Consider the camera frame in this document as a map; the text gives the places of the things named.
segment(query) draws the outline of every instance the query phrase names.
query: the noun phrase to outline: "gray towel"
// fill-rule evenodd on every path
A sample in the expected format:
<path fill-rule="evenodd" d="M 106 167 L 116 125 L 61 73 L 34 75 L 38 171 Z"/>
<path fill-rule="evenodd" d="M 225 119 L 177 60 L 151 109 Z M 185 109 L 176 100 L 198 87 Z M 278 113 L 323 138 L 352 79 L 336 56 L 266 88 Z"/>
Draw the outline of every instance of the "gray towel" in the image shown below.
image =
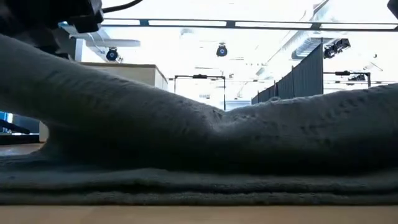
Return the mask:
<path fill-rule="evenodd" d="M 1 204 L 398 204 L 398 85 L 229 112 L 0 36 L 0 110 L 50 138 L 0 157 Z"/>

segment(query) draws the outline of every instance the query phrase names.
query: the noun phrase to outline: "security camera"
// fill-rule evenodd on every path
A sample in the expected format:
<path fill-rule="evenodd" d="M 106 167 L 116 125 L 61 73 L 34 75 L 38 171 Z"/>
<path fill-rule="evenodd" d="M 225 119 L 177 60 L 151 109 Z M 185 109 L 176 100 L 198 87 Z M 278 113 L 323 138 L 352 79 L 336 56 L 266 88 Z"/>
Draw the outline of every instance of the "security camera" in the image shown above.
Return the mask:
<path fill-rule="evenodd" d="M 228 54 L 228 50 L 226 49 L 224 44 L 220 44 L 217 49 L 217 56 L 225 57 Z"/>
<path fill-rule="evenodd" d="M 123 58 L 118 53 L 117 47 L 110 47 L 108 53 L 106 53 L 106 59 L 109 62 L 122 63 Z"/>

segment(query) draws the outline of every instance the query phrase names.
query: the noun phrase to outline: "cable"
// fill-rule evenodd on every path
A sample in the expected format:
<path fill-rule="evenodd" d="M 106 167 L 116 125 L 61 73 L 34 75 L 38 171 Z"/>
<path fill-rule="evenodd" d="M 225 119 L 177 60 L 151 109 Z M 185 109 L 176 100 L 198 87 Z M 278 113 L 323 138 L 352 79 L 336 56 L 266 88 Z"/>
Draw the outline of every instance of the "cable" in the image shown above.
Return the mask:
<path fill-rule="evenodd" d="M 138 4 L 140 2 L 142 2 L 142 0 L 134 0 L 132 2 L 129 2 L 127 4 L 123 4 L 123 5 L 120 5 L 120 6 L 112 6 L 112 7 L 104 8 L 104 9 L 102 9 L 102 11 L 104 13 L 116 12 L 116 11 L 120 11 L 120 10 L 124 10 L 124 9 L 128 9 L 130 7 L 133 7 L 133 6 L 135 6 L 136 4 Z"/>

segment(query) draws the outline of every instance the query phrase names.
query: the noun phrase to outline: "towel fabric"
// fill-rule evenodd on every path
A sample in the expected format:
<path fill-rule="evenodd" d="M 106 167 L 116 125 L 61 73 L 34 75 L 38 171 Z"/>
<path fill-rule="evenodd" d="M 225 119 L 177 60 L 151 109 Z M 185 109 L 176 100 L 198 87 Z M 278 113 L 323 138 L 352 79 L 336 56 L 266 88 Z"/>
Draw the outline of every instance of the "towel fabric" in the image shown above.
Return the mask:
<path fill-rule="evenodd" d="M 398 85 L 229 112 L 0 36 L 0 110 L 43 121 L 0 157 L 0 204 L 398 204 Z"/>

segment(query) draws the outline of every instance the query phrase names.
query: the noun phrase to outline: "wooden table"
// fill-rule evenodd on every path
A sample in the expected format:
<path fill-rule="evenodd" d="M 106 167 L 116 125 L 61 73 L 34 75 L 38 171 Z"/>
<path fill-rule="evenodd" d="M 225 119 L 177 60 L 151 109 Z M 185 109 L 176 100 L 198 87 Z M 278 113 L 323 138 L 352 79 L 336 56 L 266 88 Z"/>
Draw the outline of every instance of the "wooden table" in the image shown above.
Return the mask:
<path fill-rule="evenodd" d="M 0 155 L 25 154 L 39 147 L 39 144 L 0 146 Z M 0 223 L 398 224 L 398 207 L 3 206 Z"/>

